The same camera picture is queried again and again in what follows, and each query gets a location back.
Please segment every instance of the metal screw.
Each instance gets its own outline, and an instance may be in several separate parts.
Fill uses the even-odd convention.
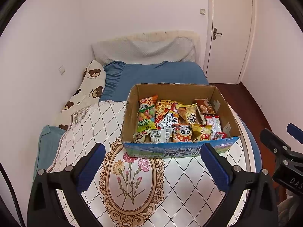
[[[265,174],[265,175],[267,175],[267,174],[268,174],[268,170],[263,169],[263,170],[262,170],[262,173]]]
[[[65,171],[70,172],[74,167],[73,166],[67,166],[65,167]]]
[[[234,166],[234,170],[235,170],[236,172],[239,172],[240,170],[242,170],[242,168],[241,168],[240,166]]]
[[[42,175],[44,173],[44,169],[40,169],[39,171],[38,171],[38,175]]]

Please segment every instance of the red-brown floor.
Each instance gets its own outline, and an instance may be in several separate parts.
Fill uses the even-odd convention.
[[[261,153],[262,166],[272,175],[275,170],[275,156],[263,143],[261,143],[259,137],[261,130],[265,128],[271,130],[271,128],[258,104],[241,82],[240,84],[214,85],[220,90],[225,100],[251,131]],[[276,188],[278,186],[279,185],[274,182],[274,187]],[[285,190],[281,186],[278,191],[279,202],[286,199]]]

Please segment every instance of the door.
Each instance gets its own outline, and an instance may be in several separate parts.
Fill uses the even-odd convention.
[[[213,0],[208,82],[237,83],[248,46],[251,17],[252,0]]]

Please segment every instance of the cardboard box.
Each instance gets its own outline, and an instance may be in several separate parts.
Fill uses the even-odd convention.
[[[137,132],[137,112],[139,101],[158,95],[158,100],[175,100],[190,105],[195,99],[208,98],[220,116],[222,131],[229,138],[201,142],[165,142],[134,143],[133,135]],[[121,141],[131,157],[139,158],[176,158],[200,156],[204,143],[210,143],[218,153],[226,152],[240,137],[240,130],[234,116],[217,87],[197,84],[141,83],[131,89],[124,115]]]

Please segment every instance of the white wall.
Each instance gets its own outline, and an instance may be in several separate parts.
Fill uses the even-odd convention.
[[[193,30],[200,35],[203,66],[208,0],[83,0],[91,42],[157,30]]]
[[[0,37],[0,161],[25,222],[39,134],[77,90],[92,59],[79,7],[80,0],[27,0]],[[2,176],[0,195],[17,219]]]
[[[242,82],[262,109],[273,132],[293,150],[303,145],[287,134],[303,129],[303,34],[279,0],[257,0],[255,35]]]

